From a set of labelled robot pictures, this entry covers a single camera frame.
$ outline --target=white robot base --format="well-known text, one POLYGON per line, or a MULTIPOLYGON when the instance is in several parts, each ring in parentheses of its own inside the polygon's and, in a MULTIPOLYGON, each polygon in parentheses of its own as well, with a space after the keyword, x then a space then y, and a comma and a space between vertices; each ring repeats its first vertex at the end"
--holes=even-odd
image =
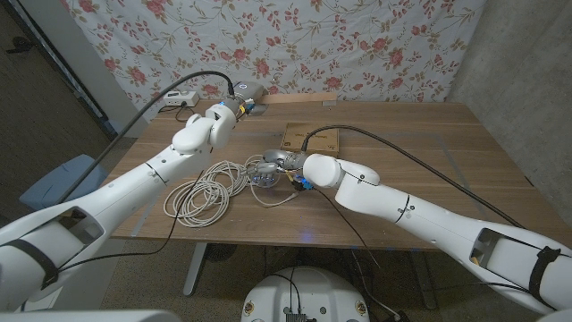
POLYGON ((316 267, 285 268, 269 275, 244 300, 241 321, 306 322, 314 318, 324 322, 369 321, 366 303, 358 290, 345 279, 316 267), (290 276, 299 297, 294 286, 290 286, 290 276))

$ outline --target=black strap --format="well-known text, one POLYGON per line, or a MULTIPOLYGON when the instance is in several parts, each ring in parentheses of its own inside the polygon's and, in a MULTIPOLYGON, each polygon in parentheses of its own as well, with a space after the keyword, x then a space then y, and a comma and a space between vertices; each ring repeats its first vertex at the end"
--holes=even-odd
POLYGON ((32 257, 36 262, 44 269, 46 275, 44 276, 44 282, 42 283, 42 290, 45 289, 51 283, 57 281, 58 269, 55 266, 52 259, 50 259, 42 250, 38 247, 32 245, 31 243, 24 240, 13 240, 9 241, 2 246, 12 246, 21 250, 32 257))
POLYGON ((534 264, 533 271, 530 274, 528 291, 530 291, 530 294, 534 296, 534 298, 537 299, 540 303, 546 305, 551 309, 554 309, 550 304, 543 300, 542 296, 540 296, 540 282, 543 280, 543 275, 546 267, 551 262, 555 261, 558 256, 560 256, 560 249, 553 250, 546 246, 543 250, 539 251, 536 256, 538 257, 538 260, 536 260, 536 264, 534 264))

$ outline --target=tangled cable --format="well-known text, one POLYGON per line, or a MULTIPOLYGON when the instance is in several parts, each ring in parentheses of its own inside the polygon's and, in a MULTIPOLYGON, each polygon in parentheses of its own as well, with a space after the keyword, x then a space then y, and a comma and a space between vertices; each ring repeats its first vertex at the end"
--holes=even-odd
POLYGON ((247 185, 250 185, 250 189, 252 190, 254 197, 265 207, 278 206, 298 196, 297 193, 293 193, 284 201, 274 204, 268 204, 260 200, 254 192, 254 186, 270 188, 278 183, 278 180, 276 180, 272 184, 264 186, 261 185, 260 182, 251 181, 250 177, 248 177, 247 168, 250 165, 256 165, 260 161, 261 157, 262 156, 260 155, 249 157, 244 165, 230 161, 221 161, 214 164, 206 170, 205 175, 198 180, 197 184, 189 194, 187 192, 193 187, 195 181, 185 182, 173 189, 163 203, 163 211, 166 215, 175 217, 176 211, 182 203, 181 211, 177 217, 179 223, 191 228, 200 228, 211 225, 220 219, 229 206, 230 198, 243 191, 247 185), (226 175, 231 179, 231 184, 228 187, 225 187, 223 184, 216 181, 216 176, 220 174, 226 175), (205 201, 204 203, 196 204, 195 198, 200 195, 204 197, 205 201), (172 213, 167 209, 167 205, 171 198, 172 213), (215 206, 218 206, 216 212, 209 218, 203 218, 201 212, 215 206))

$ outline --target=gray wall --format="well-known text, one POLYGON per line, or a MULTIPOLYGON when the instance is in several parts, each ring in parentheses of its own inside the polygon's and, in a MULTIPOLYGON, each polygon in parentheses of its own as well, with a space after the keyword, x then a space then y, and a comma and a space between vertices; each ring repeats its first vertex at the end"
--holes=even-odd
POLYGON ((572 1, 488 0, 447 100, 572 226, 572 1))

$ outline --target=white cable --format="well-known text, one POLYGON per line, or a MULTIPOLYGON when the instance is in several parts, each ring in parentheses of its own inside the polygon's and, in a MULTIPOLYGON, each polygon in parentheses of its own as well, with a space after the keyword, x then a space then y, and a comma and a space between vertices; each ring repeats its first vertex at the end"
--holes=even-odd
POLYGON ((254 196, 254 198, 256 198, 256 200, 258 200, 258 202, 260 202, 264 207, 270 208, 270 207, 276 207, 276 206, 280 206, 281 204, 288 202, 294 198, 296 198, 298 196, 297 192, 292 193, 288 198, 284 199, 283 201, 280 202, 276 202, 273 204, 268 204, 263 202, 255 193, 254 193, 254 185, 252 184, 252 182, 250 183, 250 190, 252 191, 252 195, 254 196))
POLYGON ((263 202, 255 194, 253 188, 254 186, 258 186, 260 188, 271 188, 274 185, 276 185, 276 183, 278 183, 278 181, 280 180, 279 176, 278 179, 272 182, 272 184, 270 185, 262 185, 261 182, 259 184, 255 184, 250 180, 250 178, 247 176, 247 168, 250 165, 256 165, 261 158, 262 156, 260 155, 249 157, 244 165, 235 164, 230 161, 222 161, 211 166, 210 168, 208 168, 208 170, 205 171, 205 175, 203 175, 203 177, 201 177, 198 180, 197 184, 193 188, 193 191, 191 191, 190 193, 188 192, 189 189, 195 183, 194 181, 185 182, 184 184, 173 189, 163 203, 163 211, 165 212, 166 215, 175 217, 177 209, 181 207, 181 210, 177 217, 179 223, 181 223, 181 225, 191 228, 200 228, 211 225, 214 222, 216 222, 219 218, 221 218, 229 206, 230 198, 236 196, 241 191, 243 191, 247 185, 250 185, 250 189, 252 190, 253 196, 264 207, 275 207, 296 198, 296 196, 298 196, 298 193, 293 193, 284 201, 275 204, 268 204, 263 202), (216 181, 216 176, 221 174, 226 175, 231 179, 231 185, 229 185, 228 187, 224 187, 224 185, 216 181), (194 201, 195 197, 199 196, 201 193, 205 199, 205 202, 201 205, 196 205, 194 201), (169 203, 169 200, 171 200, 171 198, 172 198, 172 213, 169 212, 167 207, 167 204, 169 203), (204 210, 208 210, 215 206, 218 206, 218 209, 216 210, 214 215, 212 215, 209 218, 203 218, 203 215, 201 215, 201 213, 204 210))
POLYGON ((369 292, 369 290, 367 289, 367 286, 366 286, 366 279, 364 278, 364 273, 363 273, 362 270, 361 270, 361 265, 359 265, 359 260, 358 260, 358 258, 356 257, 356 254, 354 253, 354 250, 351 250, 351 255, 352 255, 352 256, 354 257, 354 259, 356 260, 357 269, 359 269, 359 274, 361 275, 361 281, 362 281, 362 283, 364 284, 364 288, 366 289, 367 295, 369 295, 369 297, 370 297, 372 300, 374 300, 375 303, 379 304, 382 308, 385 308, 385 309, 387 309, 389 312, 393 313, 393 319, 394 319, 395 321, 401 320, 401 316, 400 316, 396 311, 394 311, 393 309, 391 309, 391 308, 388 307, 387 305, 381 303, 379 300, 377 300, 377 299, 369 292))

